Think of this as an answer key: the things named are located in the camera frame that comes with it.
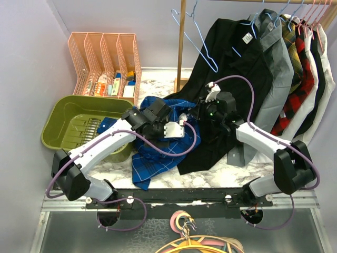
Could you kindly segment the blue plaid shirt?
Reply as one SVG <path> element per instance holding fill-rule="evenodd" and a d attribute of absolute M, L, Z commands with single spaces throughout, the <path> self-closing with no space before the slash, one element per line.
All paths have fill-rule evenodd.
<path fill-rule="evenodd" d="M 189 114 L 189 110 L 196 104 L 182 99 L 165 99 L 164 102 L 171 108 L 171 114 L 168 116 L 170 122 L 178 122 L 180 116 L 186 114 L 188 124 L 194 129 L 185 126 L 184 137 L 156 139 L 153 144 L 170 154 L 183 153 L 190 146 L 198 147 L 201 143 L 200 128 L 197 120 Z M 134 148 L 137 153 L 132 156 L 132 183 L 143 190 L 148 189 L 153 177 L 174 168 L 187 157 L 187 155 L 179 157 L 164 155 L 139 138 L 134 141 Z"/>

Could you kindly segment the light blue wire hanger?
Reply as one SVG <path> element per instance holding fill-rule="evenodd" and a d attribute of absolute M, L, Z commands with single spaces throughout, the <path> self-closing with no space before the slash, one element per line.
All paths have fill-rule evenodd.
<path fill-rule="evenodd" d="M 196 35 L 195 35 L 195 38 L 191 37 L 185 27 L 184 28 L 184 40 L 186 39 L 192 45 L 192 47 L 198 52 L 199 56 L 204 60 L 204 62 L 211 69 L 211 71 L 213 71 L 214 73 L 217 73 L 219 71 L 218 64 L 216 63 L 215 58 L 210 55 L 210 49 L 206 45 L 205 37 L 203 36 L 203 33 L 196 19 L 196 9 L 198 5 L 199 5 L 199 1 L 194 1 L 192 9 L 190 11 L 187 11 L 186 9 L 185 23 L 186 23 L 186 20 L 189 20 L 192 23 L 192 26 L 196 32 Z M 178 22 L 180 21 L 180 9 L 178 10 L 178 9 L 172 8 L 170 10 L 170 13 L 171 13 L 173 21 L 178 25 Z"/>

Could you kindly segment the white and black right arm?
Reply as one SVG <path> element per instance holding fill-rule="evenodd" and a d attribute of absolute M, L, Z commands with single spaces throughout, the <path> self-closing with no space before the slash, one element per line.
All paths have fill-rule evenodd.
<path fill-rule="evenodd" d="M 205 123 L 216 132 L 216 137 L 226 137 L 229 144 L 248 144 L 273 162 L 273 173 L 246 183 L 235 200 L 254 206 L 268 194 L 291 195 L 318 181 L 311 156 L 305 143 L 289 142 L 263 131 L 240 117 L 236 102 L 230 92 L 217 92 L 200 97 L 194 107 L 199 123 Z"/>

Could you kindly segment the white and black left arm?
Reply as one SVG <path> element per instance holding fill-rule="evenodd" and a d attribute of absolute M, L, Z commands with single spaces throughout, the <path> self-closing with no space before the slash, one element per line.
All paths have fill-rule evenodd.
<path fill-rule="evenodd" d="M 163 99 L 156 99 L 144 109 L 126 110 L 110 128 L 88 143 L 70 152 L 63 149 L 56 151 L 52 180 L 46 195 L 53 198 L 50 190 L 56 184 L 69 201 L 85 196 L 97 199 L 105 208 L 114 206 L 116 194 L 111 183 L 91 177 L 89 171 L 108 155 L 136 138 L 164 138 L 164 127 L 169 121 L 171 111 Z"/>

